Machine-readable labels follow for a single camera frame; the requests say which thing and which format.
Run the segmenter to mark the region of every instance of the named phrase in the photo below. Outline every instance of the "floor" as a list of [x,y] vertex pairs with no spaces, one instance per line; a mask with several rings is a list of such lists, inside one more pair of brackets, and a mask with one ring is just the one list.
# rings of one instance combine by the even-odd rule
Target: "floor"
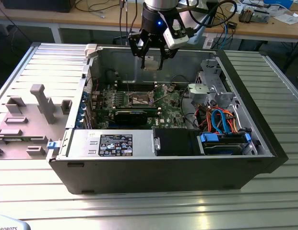
[[[33,42],[54,42],[51,31],[48,28],[20,27],[20,29]],[[30,43],[16,27],[9,26],[8,30],[9,35],[7,37],[0,34],[0,88],[30,46]],[[61,32],[65,43],[70,44],[112,44],[113,38],[119,36],[119,32],[114,31],[90,32],[88,30],[62,29]],[[198,45],[190,47],[201,49],[203,42],[204,38]],[[253,50],[257,44],[257,41],[251,40],[246,40],[242,45],[240,45],[240,42],[241,40],[239,39],[233,39],[233,42],[224,46],[223,49],[238,50],[238,48],[240,48],[240,50]],[[268,42],[268,44],[263,44],[259,51],[265,52],[279,68],[282,68],[286,61],[285,54],[288,54],[291,51],[291,44]],[[286,76],[295,87],[298,88],[298,82],[296,81],[296,77],[298,76],[298,58],[288,69]]]

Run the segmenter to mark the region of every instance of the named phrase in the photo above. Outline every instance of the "wooden workbench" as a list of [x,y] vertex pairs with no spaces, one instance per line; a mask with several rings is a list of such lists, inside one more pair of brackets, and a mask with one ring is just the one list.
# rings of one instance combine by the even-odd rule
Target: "wooden workbench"
[[[89,5],[99,3],[101,0],[88,0]],[[96,6],[95,9],[105,8],[111,5],[115,5],[116,0]],[[50,11],[28,11],[28,10],[8,10],[0,4],[4,12],[19,25],[29,26],[43,26],[52,29],[55,42],[60,43],[60,28],[74,28],[74,29],[93,29],[93,30],[119,30],[119,6],[115,6],[104,10],[105,18],[98,17],[93,13],[82,12],[76,8],[73,8],[70,13],[59,13]],[[87,10],[86,1],[82,1],[78,4],[80,9]],[[135,4],[129,3],[129,16],[128,25],[135,15]],[[293,5],[292,9],[298,9],[297,5]],[[142,5],[138,4],[138,16],[134,23],[134,28],[140,28],[141,26],[141,11]],[[231,21],[238,23],[235,32],[235,38],[240,39],[252,39],[252,40],[268,40],[268,41],[284,41],[295,42],[298,39],[298,23],[288,25],[282,23],[274,18],[270,18],[268,24],[264,23],[240,23],[238,21],[238,14],[231,19]],[[0,24],[10,24],[7,18],[0,11]],[[125,11],[122,14],[122,27],[125,26]],[[204,35],[207,37],[216,37],[218,33],[222,33],[221,26],[207,28]]]

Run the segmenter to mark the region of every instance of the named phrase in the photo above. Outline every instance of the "warning label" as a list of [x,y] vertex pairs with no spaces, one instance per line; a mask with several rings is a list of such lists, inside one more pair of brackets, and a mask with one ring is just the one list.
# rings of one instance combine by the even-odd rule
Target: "warning label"
[[132,135],[101,135],[99,155],[101,157],[132,156]]

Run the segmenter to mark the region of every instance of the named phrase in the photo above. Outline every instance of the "slotted metal surface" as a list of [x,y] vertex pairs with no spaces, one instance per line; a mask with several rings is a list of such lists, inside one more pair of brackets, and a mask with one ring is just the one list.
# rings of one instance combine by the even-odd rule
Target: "slotted metal surface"
[[8,112],[5,104],[12,96],[21,97],[26,104],[37,104],[30,93],[33,84],[44,84],[46,97],[54,104],[74,97],[83,66],[86,45],[42,43],[32,47],[27,59],[0,98],[0,122]]
[[297,90],[268,57],[263,57],[257,52],[244,51],[226,51],[226,55],[289,158],[293,156],[296,158],[298,156]]
[[[244,58],[267,63],[259,54],[247,54]],[[229,57],[242,62],[241,56]],[[288,88],[287,82],[274,78],[278,81],[273,84],[244,83],[251,90]],[[258,99],[256,103],[272,121],[298,120],[298,100],[280,104]],[[26,220],[32,230],[298,230],[298,125],[283,120],[270,126],[290,159],[241,190],[73,195],[45,160],[0,161],[0,213]]]

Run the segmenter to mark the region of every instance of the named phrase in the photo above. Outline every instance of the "black cable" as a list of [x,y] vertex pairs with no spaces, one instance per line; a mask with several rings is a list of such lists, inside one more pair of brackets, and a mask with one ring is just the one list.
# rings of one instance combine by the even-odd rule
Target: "black cable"
[[126,23],[126,40],[125,40],[125,45],[128,45],[128,36],[129,36],[129,33],[128,33],[128,2],[126,0],[126,3],[125,3],[125,7],[126,7],[126,19],[125,19],[125,23]]
[[81,1],[83,1],[83,0],[79,0],[78,2],[75,3],[75,8],[78,9],[79,11],[82,11],[82,12],[98,12],[98,11],[107,10],[107,9],[109,9],[109,8],[111,8],[111,7],[119,6],[119,4],[116,4],[116,5],[108,6],[108,7],[106,7],[106,8],[99,9],[99,10],[86,11],[86,10],[82,10],[82,9],[80,9],[80,8],[77,7],[77,4],[79,4]]
[[0,11],[5,15],[5,17],[16,27],[18,30],[23,34],[24,37],[29,41],[29,43],[32,43],[33,41],[29,39],[29,37],[26,36],[26,34],[23,33],[23,31],[5,14],[5,12],[0,8]]
[[215,42],[215,44],[212,46],[212,49],[214,49],[215,48],[215,45],[217,45],[217,48],[218,48],[218,46],[220,45],[219,44],[219,40],[221,39],[221,36],[224,34],[224,32],[226,31],[226,28],[225,27],[223,27],[223,31],[222,31],[222,33],[220,34],[220,36],[219,36],[219,38],[218,38],[218,40]]
[[175,77],[182,77],[184,78],[184,80],[186,81],[186,83],[190,84],[191,82],[184,76],[184,75],[181,75],[181,74],[177,74],[177,75],[174,75],[171,80],[170,80],[170,84],[172,84],[172,81]]
[[121,20],[122,20],[122,8],[120,8],[120,15],[119,15],[119,28],[120,28],[120,42],[121,42],[121,45],[123,45],[123,43],[122,43],[122,29],[121,29]]
[[295,44],[295,46],[294,46],[292,52],[290,52],[290,54],[289,54],[289,56],[288,56],[288,59],[289,59],[290,56],[293,54],[293,52],[294,52],[294,50],[296,49],[297,45],[298,45],[298,41],[296,42],[296,44]]
[[[229,40],[229,39],[231,39],[231,41],[229,41],[228,43],[225,43],[224,46],[227,46],[228,44],[230,44],[230,46],[231,46],[231,43],[232,43],[232,41],[233,41],[233,35],[235,34],[236,29],[234,29],[234,31],[233,31],[233,29],[231,29],[231,30],[232,30],[232,34],[231,34],[231,36],[228,37],[228,38],[226,39],[226,41]],[[222,43],[218,43],[218,42],[216,42],[216,44],[217,44],[217,47],[218,47],[218,46],[221,46]]]
[[290,52],[290,54],[284,64],[284,67],[282,69],[283,73],[286,73],[287,69],[290,67],[290,65],[293,63],[293,61],[298,57],[298,51],[295,51],[297,45],[298,45],[298,41],[296,42],[293,50]]
[[[186,3],[187,3],[187,6],[189,7],[189,6],[190,6],[190,5],[189,5],[189,0],[186,0]],[[202,26],[205,26],[205,27],[213,27],[213,26],[218,26],[218,25],[221,25],[221,24],[223,24],[223,23],[229,21],[229,20],[235,15],[235,13],[236,13],[236,11],[237,11],[237,4],[236,4],[236,2],[234,2],[233,0],[224,0],[224,1],[221,1],[220,3],[218,3],[217,5],[215,5],[213,8],[211,8],[211,10],[207,13],[207,16],[205,17],[204,22],[207,21],[207,19],[211,16],[211,14],[212,14],[215,10],[217,10],[217,8],[218,8],[219,6],[221,6],[221,5],[225,4],[225,3],[232,3],[232,4],[234,5],[234,11],[233,11],[233,12],[231,13],[231,15],[228,16],[225,20],[223,20],[222,22],[219,22],[219,23],[217,23],[217,24],[213,24],[213,25],[209,25],[209,24],[205,24],[205,23],[199,22],[199,21],[192,15],[192,12],[189,11],[189,14],[190,14],[191,18],[192,18],[197,24],[200,25],[197,29],[195,29],[195,32],[198,32],[198,31],[201,29]]]
[[182,107],[182,104],[183,104],[183,98],[184,98],[184,94],[185,94],[185,92],[186,92],[186,90],[188,89],[188,87],[186,87],[185,88],[185,90],[184,90],[184,92],[183,92],[183,94],[182,94],[182,97],[181,97],[181,101],[180,101],[180,108],[181,108],[181,112],[182,112],[182,114],[183,114],[183,116],[184,116],[184,118],[185,118],[185,121],[188,121],[195,129],[197,128],[197,129],[199,129],[192,121],[190,121],[188,118],[186,118],[186,116],[187,115],[189,115],[189,114],[184,114],[184,112],[183,112],[183,107]]
[[[225,14],[224,14],[224,12],[223,12],[223,10],[222,10],[222,8],[220,7],[220,9],[221,9],[221,13],[218,13],[218,12],[216,12],[216,13],[218,13],[218,14],[221,14],[224,18],[223,18],[223,20],[226,18],[226,16],[225,16]],[[215,16],[215,18],[217,18],[217,19],[219,19],[219,20],[222,20],[222,18],[221,17],[219,17],[219,16]],[[226,28],[225,27],[223,27],[222,25],[221,25],[221,27],[223,28],[223,31],[222,31],[222,33],[220,34],[220,36],[219,36],[219,38],[218,38],[218,40],[217,40],[217,42],[215,42],[215,44],[212,46],[212,49],[214,49],[214,47],[215,47],[215,45],[217,45],[217,48],[218,48],[218,46],[220,45],[219,44],[219,40],[221,39],[221,36],[224,34],[224,32],[226,31]]]
[[89,8],[93,7],[93,6],[97,6],[97,5],[104,5],[106,3],[108,3],[110,0],[107,0],[106,2],[102,2],[102,3],[96,3],[96,4],[93,4],[91,5]]
[[134,26],[134,22],[136,21],[136,18],[137,18],[137,0],[135,0],[135,6],[136,6],[136,13],[135,13],[135,17],[134,17],[134,19],[133,19],[133,21],[132,21],[132,23],[131,23],[131,27],[130,27],[130,32],[132,31],[132,29],[133,29],[133,26]]

